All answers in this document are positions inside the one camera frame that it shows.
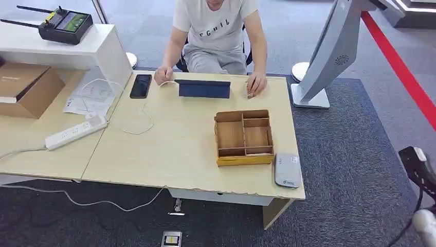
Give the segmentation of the person's left hand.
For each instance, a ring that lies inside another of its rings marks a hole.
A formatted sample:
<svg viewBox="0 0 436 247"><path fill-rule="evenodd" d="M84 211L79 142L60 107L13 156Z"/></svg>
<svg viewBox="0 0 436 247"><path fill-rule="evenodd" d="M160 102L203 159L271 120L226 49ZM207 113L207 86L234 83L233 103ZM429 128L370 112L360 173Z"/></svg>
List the person's left hand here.
<svg viewBox="0 0 436 247"><path fill-rule="evenodd" d="M259 95L267 86L266 75L263 73L253 72L247 79L247 98L251 99Z"/></svg>

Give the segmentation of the person's right hand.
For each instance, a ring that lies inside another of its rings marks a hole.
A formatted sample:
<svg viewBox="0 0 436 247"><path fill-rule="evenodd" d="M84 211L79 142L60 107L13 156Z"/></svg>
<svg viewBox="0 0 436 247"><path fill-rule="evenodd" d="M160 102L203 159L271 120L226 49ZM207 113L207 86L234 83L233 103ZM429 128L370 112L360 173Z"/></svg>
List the person's right hand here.
<svg viewBox="0 0 436 247"><path fill-rule="evenodd" d="M160 66L154 73L154 81L161 86L167 82L173 81L173 69L169 66Z"/></svg>

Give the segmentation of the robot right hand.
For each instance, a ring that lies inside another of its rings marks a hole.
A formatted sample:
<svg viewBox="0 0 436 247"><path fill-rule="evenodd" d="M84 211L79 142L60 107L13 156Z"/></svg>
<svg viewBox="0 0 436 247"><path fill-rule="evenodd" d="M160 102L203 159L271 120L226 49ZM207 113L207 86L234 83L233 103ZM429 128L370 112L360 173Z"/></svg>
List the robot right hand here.
<svg viewBox="0 0 436 247"><path fill-rule="evenodd" d="M398 152L408 178L435 201L435 166L424 151L409 146Z"/></svg>

